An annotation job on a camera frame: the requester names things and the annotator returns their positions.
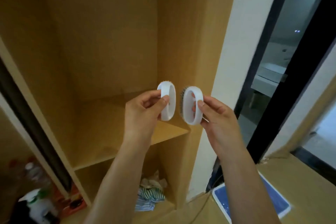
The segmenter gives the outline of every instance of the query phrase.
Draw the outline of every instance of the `black baseboard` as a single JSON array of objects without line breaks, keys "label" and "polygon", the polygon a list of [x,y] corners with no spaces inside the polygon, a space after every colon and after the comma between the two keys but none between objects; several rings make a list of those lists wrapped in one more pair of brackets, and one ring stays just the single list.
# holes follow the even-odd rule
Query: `black baseboard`
[{"label": "black baseboard", "polygon": [[298,147],[291,154],[336,186],[336,169],[302,147]]}]

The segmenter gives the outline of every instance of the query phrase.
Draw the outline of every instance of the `hand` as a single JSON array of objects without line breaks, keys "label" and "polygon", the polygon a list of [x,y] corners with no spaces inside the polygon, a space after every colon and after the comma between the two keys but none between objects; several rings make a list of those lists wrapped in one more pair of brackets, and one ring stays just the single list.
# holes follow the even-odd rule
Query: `hand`
[{"label": "hand", "polygon": [[169,102],[168,95],[160,96],[161,90],[150,90],[126,103],[124,142],[148,150],[157,120]]},{"label": "hand", "polygon": [[213,97],[204,96],[203,99],[204,101],[199,100],[197,105],[208,121],[203,119],[201,125],[213,150],[223,161],[229,151],[236,150],[237,147],[245,148],[239,124],[230,107]]}]

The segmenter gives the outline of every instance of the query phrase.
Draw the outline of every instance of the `person's left hand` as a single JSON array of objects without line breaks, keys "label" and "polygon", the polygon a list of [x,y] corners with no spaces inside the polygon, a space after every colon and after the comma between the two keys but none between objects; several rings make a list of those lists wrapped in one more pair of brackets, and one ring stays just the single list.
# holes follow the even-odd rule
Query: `person's left hand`
[{"label": "person's left hand", "polygon": [[169,102],[168,95],[160,96],[161,90],[150,90],[126,103],[124,142],[148,150],[157,120]]}]

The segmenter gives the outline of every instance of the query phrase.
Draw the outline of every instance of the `green striped cloth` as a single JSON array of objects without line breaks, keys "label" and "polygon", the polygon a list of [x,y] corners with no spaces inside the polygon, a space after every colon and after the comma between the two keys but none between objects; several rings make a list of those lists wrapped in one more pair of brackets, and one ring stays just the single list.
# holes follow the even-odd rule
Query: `green striped cloth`
[{"label": "green striped cloth", "polygon": [[140,187],[138,190],[138,196],[154,203],[164,201],[166,198],[163,192],[158,188],[145,189],[144,187]]}]

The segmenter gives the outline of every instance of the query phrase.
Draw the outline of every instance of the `forearm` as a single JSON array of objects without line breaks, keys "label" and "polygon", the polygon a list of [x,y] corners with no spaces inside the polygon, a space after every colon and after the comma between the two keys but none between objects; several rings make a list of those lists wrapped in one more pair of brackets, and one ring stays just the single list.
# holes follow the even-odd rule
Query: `forearm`
[{"label": "forearm", "polygon": [[221,158],[232,223],[280,223],[250,154],[233,147]]},{"label": "forearm", "polygon": [[123,143],[100,185],[85,224],[131,223],[146,150]]}]

